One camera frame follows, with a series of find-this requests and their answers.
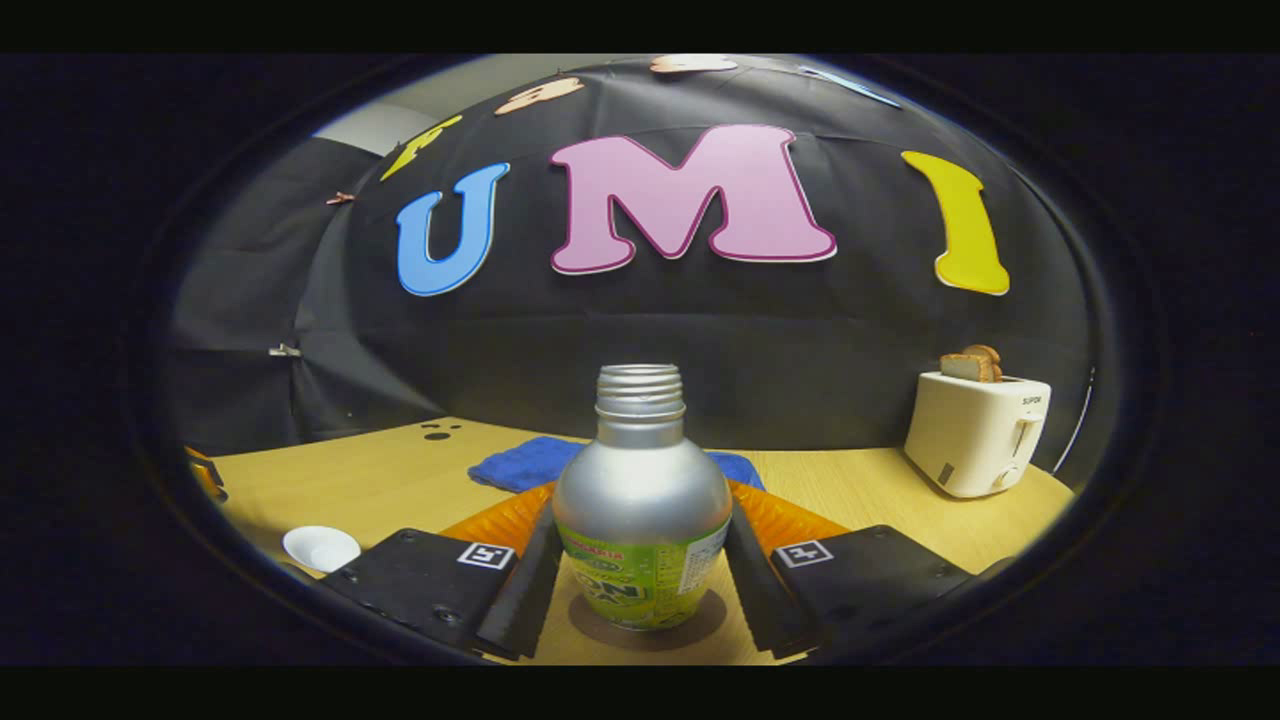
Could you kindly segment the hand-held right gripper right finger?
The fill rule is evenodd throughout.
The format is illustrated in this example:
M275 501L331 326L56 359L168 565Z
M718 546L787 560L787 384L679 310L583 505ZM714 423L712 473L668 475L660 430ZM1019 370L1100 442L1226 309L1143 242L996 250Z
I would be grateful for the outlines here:
M979 584L890 525L851 530L737 482L730 493L727 561L755 646L776 659L860 650Z

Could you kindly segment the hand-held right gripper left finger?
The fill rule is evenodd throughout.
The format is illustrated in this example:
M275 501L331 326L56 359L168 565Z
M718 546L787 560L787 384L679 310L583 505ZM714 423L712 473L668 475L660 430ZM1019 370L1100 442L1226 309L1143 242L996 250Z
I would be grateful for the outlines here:
M531 659L563 552L554 489L535 487L438 533L396 530L319 585L436 643Z

